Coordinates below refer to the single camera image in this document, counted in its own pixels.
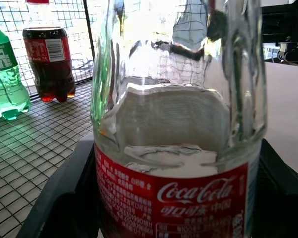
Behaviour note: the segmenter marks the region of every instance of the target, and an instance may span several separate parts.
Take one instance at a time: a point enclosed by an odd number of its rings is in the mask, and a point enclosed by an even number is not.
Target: dark soda
[[[22,32],[35,86],[43,102],[75,95],[68,38],[62,27],[25,28]]]

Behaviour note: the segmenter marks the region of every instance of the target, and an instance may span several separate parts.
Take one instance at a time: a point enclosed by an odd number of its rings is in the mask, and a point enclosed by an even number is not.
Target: bottle base
[[[40,95],[40,98],[44,103],[49,103],[53,101],[53,99],[56,99],[60,103],[63,103],[67,100],[67,98],[72,98],[74,96],[75,96],[75,89],[63,96],[56,96],[55,94],[52,94],[52,93],[43,93]]]
[[[6,120],[15,120],[17,119],[18,115],[20,113],[26,113],[31,108],[31,102],[28,101],[24,104],[21,104],[19,106],[13,106],[9,107],[6,110],[1,109],[0,110],[0,118],[5,118]]]

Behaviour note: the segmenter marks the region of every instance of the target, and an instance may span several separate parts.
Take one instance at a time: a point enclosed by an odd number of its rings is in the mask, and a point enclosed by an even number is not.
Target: green bottle
[[[30,108],[29,93],[21,83],[10,39],[0,30],[0,117],[14,120]]]

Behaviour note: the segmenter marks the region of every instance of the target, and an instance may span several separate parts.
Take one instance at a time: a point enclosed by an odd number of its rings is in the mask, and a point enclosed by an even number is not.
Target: cola bottle
[[[250,238],[266,81],[259,0],[110,0],[94,70],[107,238]]]
[[[31,19],[23,29],[35,86],[43,102],[59,102],[75,95],[68,36],[51,17],[49,0],[27,0]]]

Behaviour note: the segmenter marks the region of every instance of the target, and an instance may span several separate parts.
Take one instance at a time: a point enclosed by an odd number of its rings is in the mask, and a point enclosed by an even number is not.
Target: metal grid
[[[16,236],[49,176],[92,132],[91,82],[64,103],[33,103],[18,120],[0,119],[0,238]]]
[[[50,0],[51,14],[64,26],[72,59],[72,74],[76,82],[93,76],[88,26],[83,0]],[[22,30],[29,19],[25,0],[0,0],[0,27],[7,32],[20,68],[22,83],[30,95],[36,95],[34,74],[25,49]]]
[[[87,0],[90,27],[93,35],[92,40],[94,42],[95,51],[97,47],[98,35],[101,30],[103,14],[107,9],[107,4],[107,0]],[[125,1],[124,4],[128,5],[128,7],[126,7],[126,13],[137,12],[140,10],[141,0],[128,0]]]

